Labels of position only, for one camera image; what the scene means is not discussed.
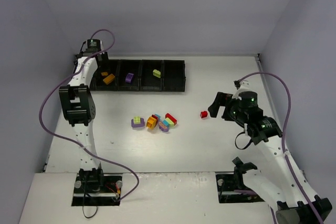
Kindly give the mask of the red small lego brick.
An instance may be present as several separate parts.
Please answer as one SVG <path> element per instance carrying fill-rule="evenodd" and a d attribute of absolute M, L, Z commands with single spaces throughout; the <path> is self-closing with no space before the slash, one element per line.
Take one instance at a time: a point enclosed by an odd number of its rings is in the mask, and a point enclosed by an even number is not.
<path fill-rule="evenodd" d="M 208 117 L 208 111 L 201 111 L 200 112 L 200 117 L 201 117 L 201 119 L 207 118 Z"/>

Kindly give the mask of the purple square lego brick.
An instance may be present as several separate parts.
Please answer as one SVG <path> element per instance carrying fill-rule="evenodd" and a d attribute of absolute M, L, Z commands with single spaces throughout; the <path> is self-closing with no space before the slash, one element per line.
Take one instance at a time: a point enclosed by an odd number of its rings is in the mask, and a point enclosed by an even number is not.
<path fill-rule="evenodd" d="M 134 74 L 133 73 L 128 73 L 125 77 L 125 82 L 131 84 L 132 81 L 133 81 L 133 78 L 134 78 Z"/>

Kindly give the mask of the lime green lego brick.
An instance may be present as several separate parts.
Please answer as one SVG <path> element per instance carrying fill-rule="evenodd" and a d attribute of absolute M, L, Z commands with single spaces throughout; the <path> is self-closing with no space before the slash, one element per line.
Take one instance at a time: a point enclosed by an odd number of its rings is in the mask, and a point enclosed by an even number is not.
<path fill-rule="evenodd" d="M 159 70 L 154 69 L 152 73 L 155 77 L 157 77 L 159 79 L 161 78 L 161 72 Z"/>

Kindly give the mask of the green lego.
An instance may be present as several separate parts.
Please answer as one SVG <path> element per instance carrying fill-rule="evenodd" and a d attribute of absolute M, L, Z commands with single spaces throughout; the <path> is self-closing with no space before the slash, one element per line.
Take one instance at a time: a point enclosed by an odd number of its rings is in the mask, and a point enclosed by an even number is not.
<path fill-rule="evenodd" d="M 140 123 L 141 123 L 141 118 L 140 118 L 139 116 L 135 116 L 135 117 L 133 118 L 133 123 L 134 123 L 134 124 L 140 124 Z"/>

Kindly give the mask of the purple heart lego plate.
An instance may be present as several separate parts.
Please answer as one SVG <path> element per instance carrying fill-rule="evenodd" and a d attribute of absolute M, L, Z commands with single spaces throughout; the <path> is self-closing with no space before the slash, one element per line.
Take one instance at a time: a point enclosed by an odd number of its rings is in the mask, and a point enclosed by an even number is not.
<path fill-rule="evenodd" d="M 141 123 L 140 124 L 134 124 L 133 123 L 133 119 L 131 120 L 131 127 L 133 129 L 138 129 L 138 128 L 142 128 L 142 127 L 145 127 L 145 121 L 144 121 L 144 118 L 141 118 Z"/>

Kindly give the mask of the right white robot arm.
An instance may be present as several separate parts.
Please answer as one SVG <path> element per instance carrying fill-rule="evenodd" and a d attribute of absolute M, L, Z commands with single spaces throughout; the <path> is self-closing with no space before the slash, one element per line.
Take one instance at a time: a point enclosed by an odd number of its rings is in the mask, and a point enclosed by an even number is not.
<path fill-rule="evenodd" d="M 257 147 L 274 173 L 274 184 L 253 162 L 233 159 L 238 188 L 253 190 L 272 209 L 276 223 L 324 223 L 332 210 L 329 199 L 321 198 L 308 184 L 301 170 L 282 142 L 283 132 L 277 122 L 264 115 L 258 106 L 258 95 L 243 91 L 233 95 L 218 92 L 208 107 L 211 117 L 217 117 L 224 107 L 222 119 L 235 122 Z"/>

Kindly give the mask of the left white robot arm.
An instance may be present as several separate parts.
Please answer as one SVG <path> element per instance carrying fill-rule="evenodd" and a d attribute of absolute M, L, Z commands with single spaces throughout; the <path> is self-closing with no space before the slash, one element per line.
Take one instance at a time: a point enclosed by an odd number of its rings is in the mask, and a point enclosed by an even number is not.
<path fill-rule="evenodd" d="M 71 125 L 76 141 L 80 144 L 79 181 L 76 185 L 81 186 L 85 192 L 98 193 L 104 184 L 104 175 L 101 162 L 96 158 L 93 137 L 96 106 L 89 89 L 98 64 L 96 58 L 90 56 L 101 51 L 103 46 L 98 39 L 88 39 L 86 44 L 87 49 L 78 56 L 75 75 L 67 85 L 59 88 L 59 96 L 64 118 Z"/>

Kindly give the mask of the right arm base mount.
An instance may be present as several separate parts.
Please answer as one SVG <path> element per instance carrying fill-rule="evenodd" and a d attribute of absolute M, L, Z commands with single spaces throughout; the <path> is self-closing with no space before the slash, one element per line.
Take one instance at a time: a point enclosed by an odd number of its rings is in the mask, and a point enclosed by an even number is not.
<path fill-rule="evenodd" d="M 250 188 L 238 187 L 233 173 L 216 173 L 215 176 L 220 204 L 263 202 Z"/>

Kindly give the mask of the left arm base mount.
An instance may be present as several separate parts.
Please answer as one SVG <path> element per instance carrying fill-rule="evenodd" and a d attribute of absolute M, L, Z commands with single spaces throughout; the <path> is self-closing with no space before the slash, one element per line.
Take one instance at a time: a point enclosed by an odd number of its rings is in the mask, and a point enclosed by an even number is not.
<path fill-rule="evenodd" d="M 72 193 L 72 207 L 119 206 L 122 187 L 121 174 L 104 174 L 102 184 L 77 174 Z"/>

